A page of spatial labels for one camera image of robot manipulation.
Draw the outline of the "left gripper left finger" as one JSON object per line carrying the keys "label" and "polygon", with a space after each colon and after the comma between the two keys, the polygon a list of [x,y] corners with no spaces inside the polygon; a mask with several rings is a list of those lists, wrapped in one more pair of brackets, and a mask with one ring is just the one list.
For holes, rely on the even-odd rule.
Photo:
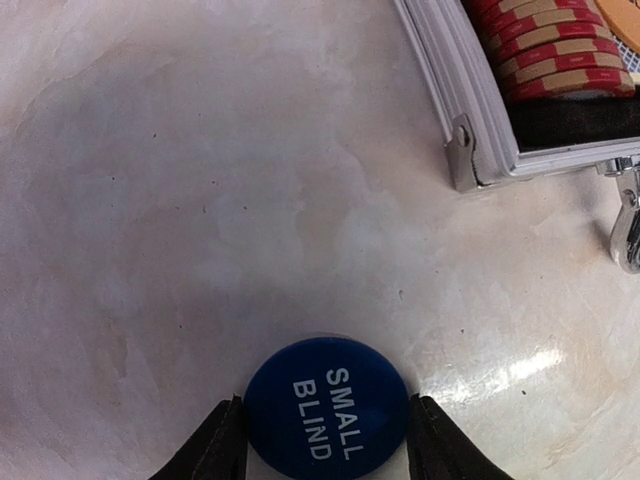
{"label": "left gripper left finger", "polygon": [[221,401],[184,445],[150,480],[245,478],[245,414],[242,399]]}

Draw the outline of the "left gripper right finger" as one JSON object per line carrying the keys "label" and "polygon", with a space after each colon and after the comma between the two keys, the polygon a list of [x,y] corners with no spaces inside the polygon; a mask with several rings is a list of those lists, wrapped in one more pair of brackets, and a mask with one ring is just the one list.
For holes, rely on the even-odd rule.
{"label": "left gripper right finger", "polygon": [[430,396],[410,399],[407,453],[411,480],[512,480]]}

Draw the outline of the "blue small blind button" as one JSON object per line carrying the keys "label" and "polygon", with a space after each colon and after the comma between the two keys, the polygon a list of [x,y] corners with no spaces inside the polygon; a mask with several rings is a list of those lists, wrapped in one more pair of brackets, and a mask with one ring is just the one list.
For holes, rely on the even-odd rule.
{"label": "blue small blind button", "polygon": [[291,479],[358,479],[403,442],[409,393],[392,363],[354,340],[316,337],[271,356],[244,394],[249,442]]}

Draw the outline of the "aluminium poker case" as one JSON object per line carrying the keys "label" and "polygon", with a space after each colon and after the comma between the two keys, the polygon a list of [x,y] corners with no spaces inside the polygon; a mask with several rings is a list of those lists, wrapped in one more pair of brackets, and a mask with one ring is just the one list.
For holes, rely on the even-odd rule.
{"label": "aluminium poker case", "polygon": [[639,270],[639,85],[630,98],[503,99],[464,1],[401,1],[397,9],[427,82],[461,192],[593,167],[613,177],[621,208],[614,261]]}

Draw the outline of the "orange big blind button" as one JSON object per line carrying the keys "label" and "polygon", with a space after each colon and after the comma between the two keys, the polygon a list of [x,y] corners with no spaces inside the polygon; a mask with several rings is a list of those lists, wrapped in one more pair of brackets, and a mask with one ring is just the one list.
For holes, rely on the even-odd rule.
{"label": "orange big blind button", "polygon": [[640,48],[639,0],[596,0],[595,3],[616,37],[638,53]]}

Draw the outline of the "blue playing card deck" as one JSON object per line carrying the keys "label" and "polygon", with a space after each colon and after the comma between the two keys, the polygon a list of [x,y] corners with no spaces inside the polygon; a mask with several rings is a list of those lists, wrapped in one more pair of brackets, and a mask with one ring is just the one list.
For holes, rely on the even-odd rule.
{"label": "blue playing card deck", "polygon": [[640,82],[640,56],[632,48],[621,42],[618,45],[621,58],[627,68],[633,82],[638,85]]}

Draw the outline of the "left chip row in case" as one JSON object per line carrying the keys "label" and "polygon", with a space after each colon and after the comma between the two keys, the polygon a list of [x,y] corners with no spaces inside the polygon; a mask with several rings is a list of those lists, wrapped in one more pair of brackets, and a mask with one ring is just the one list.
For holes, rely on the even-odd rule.
{"label": "left chip row in case", "polygon": [[595,1],[464,1],[508,104],[630,98],[622,42]]}

